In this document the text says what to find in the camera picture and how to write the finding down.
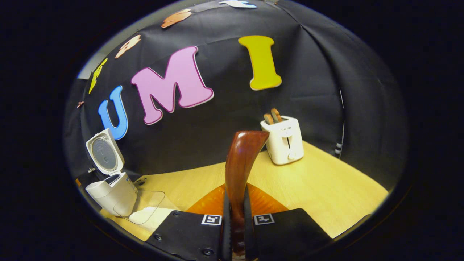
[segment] white toaster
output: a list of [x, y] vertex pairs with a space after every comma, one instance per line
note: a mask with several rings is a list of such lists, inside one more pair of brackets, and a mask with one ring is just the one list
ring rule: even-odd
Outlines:
[[298, 120], [281, 116], [282, 121], [274, 124], [261, 122], [261, 129], [269, 132], [266, 149], [273, 163], [284, 165], [299, 160], [304, 155]]

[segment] black fabric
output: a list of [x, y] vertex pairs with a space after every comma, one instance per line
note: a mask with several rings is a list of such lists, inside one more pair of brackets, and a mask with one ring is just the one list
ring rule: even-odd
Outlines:
[[[299, 120], [304, 141], [332, 155], [345, 121], [341, 159], [392, 188], [404, 166], [407, 125], [398, 87], [380, 58], [337, 23], [295, 2], [249, 2], [258, 8], [214, 8], [213, 2], [193, 6], [193, 14], [184, 21], [165, 29], [162, 20], [155, 21], [128, 37], [140, 34], [141, 41], [114, 59], [125, 40], [107, 56], [91, 94], [87, 83], [80, 110], [83, 137], [74, 142], [83, 144], [103, 130], [98, 107], [104, 100], [113, 125], [118, 125], [109, 96], [119, 85], [129, 127], [116, 142], [125, 158], [124, 169], [136, 176], [223, 162], [234, 133], [261, 130], [263, 114], [276, 107], [281, 115]], [[247, 35], [274, 39], [271, 51], [282, 77], [279, 87], [250, 88], [250, 56], [238, 43]], [[187, 46], [198, 47], [197, 66], [214, 98], [184, 109], [176, 91], [175, 111], [168, 113], [155, 102], [163, 119], [146, 125], [132, 77], [145, 67], [164, 77], [170, 56]], [[79, 155], [68, 157], [73, 173], [83, 169], [79, 157], [85, 153]]]
[[380, 57], [353, 33], [292, 1], [280, 1], [318, 43], [340, 83], [345, 135], [341, 160], [387, 190], [406, 164], [408, 123], [398, 84]]
[[[129, 128], [117, 144], [125, 168], [145, 175], [223, 162], [235, 132], [261, 130], [263, 114], [273, 107], [282, 115], [298, 118], [305, 141], [334, 153], [343, 118], [339, 89], [327, 61], [288, 14], [264, 2], [253, 4], [258, 6], [256, 15], [229, 6], [207, 10], [202, 5], [192, 7], [194, 14], [188, 19], [167, 29], [161, 28], [162, 21], [155, 22], [136, 33], [142, 40], [120, 58], [114, 59], [119, 48], [107, 56], [96, 86], [85, 95], [82, 112], [91, 133], [96, 134], [103, 130], [98, 107], [108, 100], [116, 126], [118, 118], [109, 96], [115, 87], [123, 86], [121, 97]], [[283, 79], [280, 87], [253, 91], [249, 86], [253, 78], [250, 56], [238, 38], [256, 34], [275, 41], [271, 49], [276, 71]], [[177, 105], [176, 93], [174, 113], [155, 103], [163, 110], [163, 119], [146, 125], [138, 90], [130, 82], [132, 76], [150, 67], [164, 77], [170, 56], [187, 46], [198, 47], [197, 65], [214, 98], [183, 109]]]
[[82, 94], [86, 84], [87, 80], [76, 79], [74, 81], [69, 92], [64, 114], [64, 155], [66, 156], [73, 179], [87, 173], [87, 170], [93, 167], [86, 156], [87, 149], [85, 148], [85, 141], [82, 138], [80, 116], [80, 109], [82, 107], [77, 108], [78, 103], [82, 101]]

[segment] letter u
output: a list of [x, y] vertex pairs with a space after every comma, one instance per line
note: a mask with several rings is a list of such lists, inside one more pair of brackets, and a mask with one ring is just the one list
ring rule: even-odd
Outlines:
[[109, 128], [115, 140], [119, 140], [127, 133], [128, 121], [124, 105], [121, 98], [122, 86], [116, 87], [110, 94], [110, 100], [115, 104], [116, 113], [119, 119], [117, 127], [111, 123], [110, 115], [108, 113], [108, 100], [104, 100], [100, 107], [98, 107], [98, 114], [102, 118], [103, 126], [105, 129]]

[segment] pink letter m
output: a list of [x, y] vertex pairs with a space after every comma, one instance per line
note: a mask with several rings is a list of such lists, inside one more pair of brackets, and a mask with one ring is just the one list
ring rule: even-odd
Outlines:
[[180, 49], [171, 55], [163, 79], [150, 68], [139, 71], [132, 77], [132, 84], [137, 86], [143, 109], [144, 122], [154, 124], [163, 118], [157, 109], [154, 98], [169, 113], [174, 112], [175, 87], [179, 88], [179, 105], [191, 108], [203, 104], [214, 97], [212, 89], [205, 86], [195, 61], [196, 46]]

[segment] wooden handle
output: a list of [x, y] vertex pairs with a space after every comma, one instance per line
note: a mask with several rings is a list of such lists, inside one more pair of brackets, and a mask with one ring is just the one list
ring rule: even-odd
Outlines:
[[263, 148], [269, 132], [239, 131], [229, 148], [226, 160], [226, 192], [231, 206], [231, 243], [237, 255], [245, 253], [245, 187], [251, 168]]

